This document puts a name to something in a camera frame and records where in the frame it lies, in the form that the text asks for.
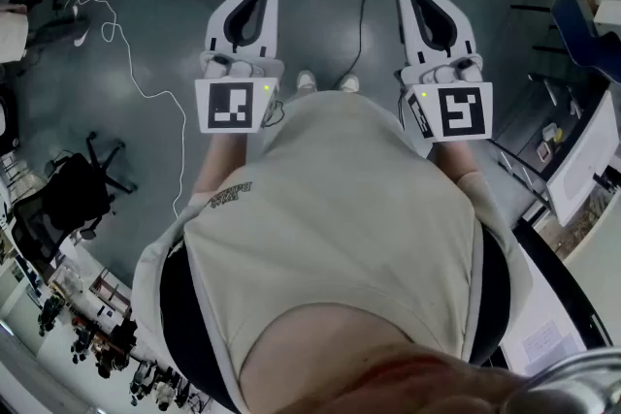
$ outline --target white sneaker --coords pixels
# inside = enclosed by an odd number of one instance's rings
[[[356,75],[346,75],[339,83],[339,90],[345,93],[358,93],[360,91],[360,80]]]
[[[298,90],[309,90],[314,89],[317,91],[317,80],[314,77],[314,74],[305,69],[304,71],[300,71],[298,75]]]

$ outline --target beige t-shirt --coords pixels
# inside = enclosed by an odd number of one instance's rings
[[[289,103],[262,157],[192,199],[144,252],[132,293],[139,334],[174,366],[159,278],[184,234],[194,289],[232,400],[252,345],[283,313],[340,303],[467,360],[480,304],[483,223],[507,257],[514,322],[526,261],[479,173],[457,185],[413,150],[395,117],[358,95]]]

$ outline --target white cable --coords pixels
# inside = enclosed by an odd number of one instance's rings
[[[65,8],[67,7],[70,1],[71,0],[67,1],[67,3],[65,4]],[[146,95],[146,93],[138,85],[138,82],[136,81],[136,78],[134,77],[134,65],[132,63],[132,49],[129,45],[129,42],[127,42],[127,39],[125,38],[125,34],[123,33],[123,27],[116,22],[116,18],[117,18],[116,12],[114,11],[114,9],[112,8],[112,6],[107,0],[76,0],[74,6],[76,5],[83,6],[85,4],[88,4],[89,2],[94,2],[96,4],[105,4],[106,7],[110,10],[110,12],[113,14],[112,21],[106,21],[101,25],[101,37],[104,39],[106,43],[110,44],[114,40],[114,34],[116,33],[116,29],[118,28],[118,31],[120,32],[120,36],[123,39],[123,42],[125,42],[125,45],[127,46],[127,58],[129,60],[129,76],[131,77],[132,81],[134,82],[134,85],[138,89],[141,96],[145,99],[155,99],[157,97],[161,97],[162,95],[170,95],[173,101],[175,102],[175,104],[177,105],[177,107],[179,108],[179,110],[181,111],[181,114],[183,115],[183,125],[181,126],[181,172],[179,175],[179,193],[173,200],[173,212],[175,213],[175,217],[179,217],[179,214],[177,213],[177,201],[180,199],[181,194],[183,193],[183,173],[185,172],[185,123],[187,121],[187,117],[185,116],[183,107],[177,100],[177,97],[175,97],[173,92],[171,92],[170,90],[163,90],[161,92],[154,93],[152,95]],[[112,32],[110,33],[109,37],[106,36],[106,32],[105,32],[105,29],[107,26],[111,26],[112,28]]]

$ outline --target gray floor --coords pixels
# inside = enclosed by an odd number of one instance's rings
[[[210,13],[219,0],[108,0],[132,46],[136,78],[145,92],[171,89],[187,113],[186,171],[182,206],[204,157],[209,138],[198,131],[194,80],[200,76]],[[525,90],[530,45],[545,19],[527,20],[508,5],[521,0],[453,0],[470,17],[485,57],[486,77],[495,84],[495,123],[504,126],[513,103]],[[295,76],[310,68],[327,88],[350,64],[357,50],[360,0],[280,0],[279,58],[286,66],[285,92]],[[143,248],[173,221],[172,201],[180,172],[179,110],[167,97],[146,101],[128,75],[127,53],[117,38],[105,43],[99,34],[111,14],[100,5],[82,8],[93,21],[80,48],[58,44],[16,83],[22,149],[31,167],[44,164],[63,148],[84,150],[90,130],[101,137],[101,150],[113,138],[127,143],[113,173],[130,178],[140,190],[114,204],[89,249],[126,283]],[[36,13],[40,21],[48,6]],[[393,73],[404,66],[395,0],[369,0],[364,21],[364,51],[355,72],[363,93],[396,111],[398,85]],[[532,201],[495,165],[495,154],[476,145],[507,220]]]

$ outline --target black office chair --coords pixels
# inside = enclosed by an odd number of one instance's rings
[[[16,96],[3,84],[0,85],[0,155],[12,152],[18,145]]]
[[[95,228],[102,216],[110,212],[114,200],[106,185],[128,194],[137,189],[136,185],[124,186],[106,174],[125,144],[119,143],[100,164],[92,146],[95,137],[91,133],[86,139],[90,164],[81,154],[52,161],[52,171],[59,170],[49,183],[14,205],[13,238],[19,252],[35,266],[49,264],[60,243],[89,221],[92,223],[81,234],[85,239],[95,237]]]

